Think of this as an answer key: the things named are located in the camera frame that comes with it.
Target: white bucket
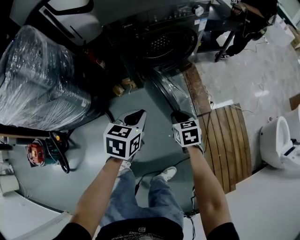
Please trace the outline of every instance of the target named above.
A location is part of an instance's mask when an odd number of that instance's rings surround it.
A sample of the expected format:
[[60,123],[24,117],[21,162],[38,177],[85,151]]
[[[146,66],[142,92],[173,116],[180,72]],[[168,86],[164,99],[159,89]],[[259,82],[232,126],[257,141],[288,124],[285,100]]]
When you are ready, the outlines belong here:
[[0,192],[2,194],[18,190],[19,188],[19,182],[14,175],[0,176]]

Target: white toilet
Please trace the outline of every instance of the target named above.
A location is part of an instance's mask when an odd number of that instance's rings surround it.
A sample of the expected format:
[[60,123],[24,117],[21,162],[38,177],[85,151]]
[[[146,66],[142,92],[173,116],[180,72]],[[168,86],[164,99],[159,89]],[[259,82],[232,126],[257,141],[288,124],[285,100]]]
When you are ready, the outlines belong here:
[[296,139],[300,143],[300,107],[295,110],[284,114],[284,118],[289,125],[290,134],[292,139]]
[[293,146],[289,126],[282,116],[262,127],[260,151],[262,159],[275,168],[295,164],[300,167],[300,147]]

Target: black sleeve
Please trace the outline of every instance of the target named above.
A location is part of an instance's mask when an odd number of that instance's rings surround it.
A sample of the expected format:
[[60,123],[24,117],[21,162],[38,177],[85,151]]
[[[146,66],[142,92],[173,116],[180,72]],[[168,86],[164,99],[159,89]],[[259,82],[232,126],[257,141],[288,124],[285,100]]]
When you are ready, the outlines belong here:
[[220,239],[240,240],[233,223],[224,223],[212,230],[207,236],[207,240]]
[[89,232],[77,223],[67,224],[54,240],[80,239],[92,240]]

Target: fiducial marker cube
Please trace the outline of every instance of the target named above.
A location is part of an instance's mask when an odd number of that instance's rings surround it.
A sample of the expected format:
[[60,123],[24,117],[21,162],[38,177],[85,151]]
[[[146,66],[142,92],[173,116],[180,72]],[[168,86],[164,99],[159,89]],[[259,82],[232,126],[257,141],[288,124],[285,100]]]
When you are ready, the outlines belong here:
[[140,148],[142,130],[109,123],[104,134],[104,149],[109,155],[129,160]]
[[174,138],[181,147],[201,143],[201,129],[198,120],[173,124]]

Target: plastic-wrapped object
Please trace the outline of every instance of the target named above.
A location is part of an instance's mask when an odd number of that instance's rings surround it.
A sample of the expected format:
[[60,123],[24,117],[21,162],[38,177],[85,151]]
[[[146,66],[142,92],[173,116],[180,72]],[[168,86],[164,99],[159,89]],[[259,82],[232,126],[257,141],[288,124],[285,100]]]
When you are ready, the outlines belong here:
[[82,120],[90,95],[73,54],[31,26],[23,26],[0,60],[0,124],[58,130]]

